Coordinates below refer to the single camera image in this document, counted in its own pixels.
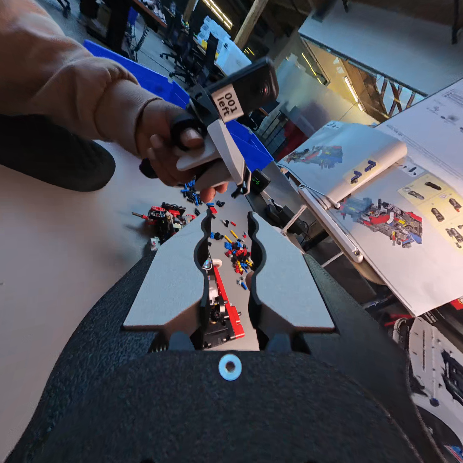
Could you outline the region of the pile of black blue pins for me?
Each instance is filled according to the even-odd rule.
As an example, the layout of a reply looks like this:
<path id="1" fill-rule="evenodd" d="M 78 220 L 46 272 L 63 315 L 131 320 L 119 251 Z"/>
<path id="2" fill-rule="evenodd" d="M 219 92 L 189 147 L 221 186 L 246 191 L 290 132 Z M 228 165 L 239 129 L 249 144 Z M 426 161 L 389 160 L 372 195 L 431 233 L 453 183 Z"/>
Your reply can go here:
<path id="1" fill-rule="evenodd" d="M 201 214 L 199 207 L 205 205 L 208 210 L 212 213 L 212 218 L 215 219 L 217 216 L 217 207 L 222 208 L 225 205 L 223 200 L 216 200 L 215 202 L 204 202 L 199 194 L 199 191 L 196 190 L 195 180 L 190 182 L 180 184 L 181 193 L 184 199 L 194 205 L 195 217 L 198 217 Z"/>

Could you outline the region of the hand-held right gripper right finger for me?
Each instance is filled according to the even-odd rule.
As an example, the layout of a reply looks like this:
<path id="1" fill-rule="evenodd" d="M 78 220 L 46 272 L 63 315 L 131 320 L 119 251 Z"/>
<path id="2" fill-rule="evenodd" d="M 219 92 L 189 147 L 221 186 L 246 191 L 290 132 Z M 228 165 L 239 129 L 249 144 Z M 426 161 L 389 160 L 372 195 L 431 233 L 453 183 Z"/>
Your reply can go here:
<path id="1" fill-rule="evenodd" d="M 335 333 L 304 253 L 256 212 L 247 221 L 253 262 L 248 313 L 258 345 L 265 347 L 276 335 L 292 344 L 299 334 Z"/>

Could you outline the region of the lego car model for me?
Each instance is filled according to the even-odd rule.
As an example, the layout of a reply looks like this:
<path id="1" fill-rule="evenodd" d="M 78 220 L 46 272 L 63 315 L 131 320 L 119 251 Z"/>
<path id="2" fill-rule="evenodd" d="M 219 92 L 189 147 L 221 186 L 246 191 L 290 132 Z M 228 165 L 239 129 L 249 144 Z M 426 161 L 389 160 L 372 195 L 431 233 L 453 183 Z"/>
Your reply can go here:
<path id="1" fill-rule="evenodd" d="M 205 302 L 200 307 L 201 325 L 191 336 L 186 335 L 197 350 L 214 348 L 245 336 L 240 312 L 229 303 L 219 274 L 222 261 L 211 257 L 209 240 L 208 246 L 209 256 L 202 268 L 205 269 L 209 285 Z M 171 337 L 164 336 L 166 342 L 169 342 Z"/>

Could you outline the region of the lego set box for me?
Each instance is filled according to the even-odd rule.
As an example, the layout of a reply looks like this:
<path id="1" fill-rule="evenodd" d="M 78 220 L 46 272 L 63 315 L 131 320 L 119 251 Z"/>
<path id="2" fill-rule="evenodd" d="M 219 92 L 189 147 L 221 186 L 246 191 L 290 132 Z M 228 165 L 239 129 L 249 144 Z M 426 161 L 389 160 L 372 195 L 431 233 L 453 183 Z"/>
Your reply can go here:
<path id="1" fill-rule="evenodd" d="M 463 461 L 462 298 L 384 325 L 410 359 L 412 399 L 447 462 Z"/>

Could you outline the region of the blue plastic bin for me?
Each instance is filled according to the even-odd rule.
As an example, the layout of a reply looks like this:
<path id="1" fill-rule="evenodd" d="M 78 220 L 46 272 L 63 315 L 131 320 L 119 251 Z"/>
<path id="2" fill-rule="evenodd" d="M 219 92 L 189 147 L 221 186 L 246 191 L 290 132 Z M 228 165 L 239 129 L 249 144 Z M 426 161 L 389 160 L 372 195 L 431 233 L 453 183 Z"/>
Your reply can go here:
<path id="1" fill-rule="evenodd" d="M 251 172 L 263 170 L 273 161 L 273 157 L 248 127 L 235 120 L 227 122 L 226 127 Z"/>

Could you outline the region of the person's left hand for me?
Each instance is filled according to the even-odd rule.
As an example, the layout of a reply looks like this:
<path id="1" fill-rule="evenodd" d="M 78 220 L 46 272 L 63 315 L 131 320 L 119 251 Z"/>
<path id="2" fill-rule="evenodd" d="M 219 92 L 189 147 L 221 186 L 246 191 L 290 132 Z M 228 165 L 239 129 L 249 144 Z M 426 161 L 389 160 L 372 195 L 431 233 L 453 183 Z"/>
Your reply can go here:
<path id="1" fill-rule="evenodd" d="M 195 176 L 192 170 L 177 170 L 178 157 L 171 143 L 171 121 L 183 112 L 182 108 L 166 101 L 151 101 L 145 107 L 136 128 L 138 153 L 142 158 L 149 159 L 157 177 L 169 187 L 187 183 Z"/>

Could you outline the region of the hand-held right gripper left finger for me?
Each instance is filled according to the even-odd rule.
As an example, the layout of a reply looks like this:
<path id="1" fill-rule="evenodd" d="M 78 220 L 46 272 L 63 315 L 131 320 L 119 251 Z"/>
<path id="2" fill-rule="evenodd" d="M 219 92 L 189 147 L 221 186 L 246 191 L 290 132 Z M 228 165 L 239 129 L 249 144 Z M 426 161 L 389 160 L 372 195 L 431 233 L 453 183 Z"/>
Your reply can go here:
<path id="1" fill-rule="evenodd" d="M 201 214 L 160 246 L 123 322 L 125 330 L 169 338 L 176 332 L 191 336 L 200 327 L 211 220 L 210 211 Z"/>

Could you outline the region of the pile of mixed lego pieces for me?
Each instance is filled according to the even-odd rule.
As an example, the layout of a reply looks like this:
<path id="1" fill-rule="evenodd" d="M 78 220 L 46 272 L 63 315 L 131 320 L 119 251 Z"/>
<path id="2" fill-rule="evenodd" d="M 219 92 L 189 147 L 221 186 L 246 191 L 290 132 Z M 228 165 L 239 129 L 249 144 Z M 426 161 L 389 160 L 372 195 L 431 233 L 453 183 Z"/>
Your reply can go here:
<path id="1" fill-rule="evenodd" d="M 221 220 L 225 225 L 231 225 L 226 234 L 221 232 L 210 232 L 210 239 L 221 241 L 224 245 L 224 255 L 230 261 L 232 269 L 237 275 L 237 285 L 244 290 L 248 290 L 246 277 L 254 270 L 251 247 L 246 244 L 245 239 L 248 237 L 246 232 L 239 236 L 235 228 L 237 225 L 228 220 Z"/>

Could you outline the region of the person's left forearm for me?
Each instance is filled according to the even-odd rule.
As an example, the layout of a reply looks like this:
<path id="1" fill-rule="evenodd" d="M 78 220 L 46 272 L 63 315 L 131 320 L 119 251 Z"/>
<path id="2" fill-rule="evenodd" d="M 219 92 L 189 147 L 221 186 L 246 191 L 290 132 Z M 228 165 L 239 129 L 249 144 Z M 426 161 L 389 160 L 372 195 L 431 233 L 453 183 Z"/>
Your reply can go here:
<path id="1" fill-rule="evenodd" d="M 1 1 L 0 61 L 1 114 L 44 115 L 76 135 L 154 159 L 137 131 L 160 98 L 117 62 L 68 38 L 35 2 Z"/>

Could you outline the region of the black device green display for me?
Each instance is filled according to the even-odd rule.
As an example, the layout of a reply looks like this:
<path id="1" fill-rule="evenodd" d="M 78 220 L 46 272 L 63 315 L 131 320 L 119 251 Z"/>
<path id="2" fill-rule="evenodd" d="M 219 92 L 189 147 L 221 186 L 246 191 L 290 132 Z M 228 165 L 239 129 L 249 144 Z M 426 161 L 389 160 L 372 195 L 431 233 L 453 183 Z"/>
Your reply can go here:
<path id="1" fill-rule="evenodd" d="M 252 172 L 251 192 L 261 194 L 270 184 L 271 179 L 261 170 L 255 169 Z"/>

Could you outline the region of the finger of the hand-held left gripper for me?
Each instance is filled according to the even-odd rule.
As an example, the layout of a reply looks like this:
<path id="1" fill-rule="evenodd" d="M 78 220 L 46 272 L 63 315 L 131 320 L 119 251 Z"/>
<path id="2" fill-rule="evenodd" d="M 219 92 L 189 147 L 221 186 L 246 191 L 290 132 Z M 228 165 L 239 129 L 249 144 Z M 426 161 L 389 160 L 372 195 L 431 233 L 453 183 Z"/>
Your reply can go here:
<path id="1" fill-rule="evenodd" d="M 250 192 L 252 173 L 226 125 L 218 119 L 208 126 L 207 131 L 219 156 L 207 171 L 208 186 L 234 182 L 237 187 L 231 196 L 246 196 Z"/>

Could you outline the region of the lego instruction booklet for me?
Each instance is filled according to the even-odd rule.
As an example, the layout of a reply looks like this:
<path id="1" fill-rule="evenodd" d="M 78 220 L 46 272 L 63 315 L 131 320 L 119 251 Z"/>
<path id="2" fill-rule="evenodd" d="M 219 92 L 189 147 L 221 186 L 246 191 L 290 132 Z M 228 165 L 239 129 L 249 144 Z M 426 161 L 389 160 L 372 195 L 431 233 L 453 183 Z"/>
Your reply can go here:
<path id="1" fill-rule="evenodd" d="M 331 121 L 278 162 L 413 314 L 462 297 L 462 80 L 372 128 Z"/>

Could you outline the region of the white book stand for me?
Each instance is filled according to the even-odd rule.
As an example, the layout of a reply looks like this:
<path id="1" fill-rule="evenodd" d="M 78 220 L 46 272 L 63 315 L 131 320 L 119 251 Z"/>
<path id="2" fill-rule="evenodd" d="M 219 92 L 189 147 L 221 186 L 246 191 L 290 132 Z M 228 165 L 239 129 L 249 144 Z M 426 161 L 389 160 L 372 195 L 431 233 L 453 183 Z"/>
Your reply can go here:
<path id="1" fill-rule="evenodd" d="M 322 205 L 322 201 L 315 191 L 308 186 L 301 183 L 297 192 L 300 195 L 303 204 L 299 210 L 291 217 L 281 231 L 281 234 L 286 236 L 289 228 L 296 222 L 299 216 L 309 209 L 316 217 L 317 221 L 321 223 L 323 229 L 337 244 L 342 254 L 344 254 L 351 264 L 360 273 L 362 265 L 365 263 L 363 252 L 355 240 L 345 232 L 342 227 L 332 218 L 328 210 Z"/>

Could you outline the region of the black power adapter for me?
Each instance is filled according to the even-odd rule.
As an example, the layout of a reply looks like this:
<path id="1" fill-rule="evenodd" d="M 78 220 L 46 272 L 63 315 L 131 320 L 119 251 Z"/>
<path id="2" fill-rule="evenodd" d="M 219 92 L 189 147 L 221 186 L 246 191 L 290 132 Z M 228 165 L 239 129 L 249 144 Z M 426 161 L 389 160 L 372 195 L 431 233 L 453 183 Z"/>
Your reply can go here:
<path id="1" fill-rule="evenodd" d="M 278 227 L 283 229 L 287 223 L 295 215 L 291 209 L 286 205 L 284 207 L 277 206 L 274 203 L 267 204 L 265 208 L 265 213 L 267 218 L 270 218 Z M 304 235 L 308 236 L 309 227 L 308 224 L 303 221 L 301 218 L 297 218 L 295 222 L 287 229 L 288 232 L 295 235 Z"/>

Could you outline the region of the black quilted chair seat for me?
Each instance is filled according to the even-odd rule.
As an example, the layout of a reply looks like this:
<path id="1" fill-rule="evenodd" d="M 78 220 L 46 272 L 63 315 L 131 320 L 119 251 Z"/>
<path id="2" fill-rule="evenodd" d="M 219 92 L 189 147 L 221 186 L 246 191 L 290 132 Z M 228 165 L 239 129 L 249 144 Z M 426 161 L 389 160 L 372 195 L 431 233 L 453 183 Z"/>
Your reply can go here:
<path id="1" fill-rule="evenodd" d="M 0 164 L 83 193 L 104 188 L 116 169 L 113 156 L 101 145 L 42 115 L 0 116 Z"/>

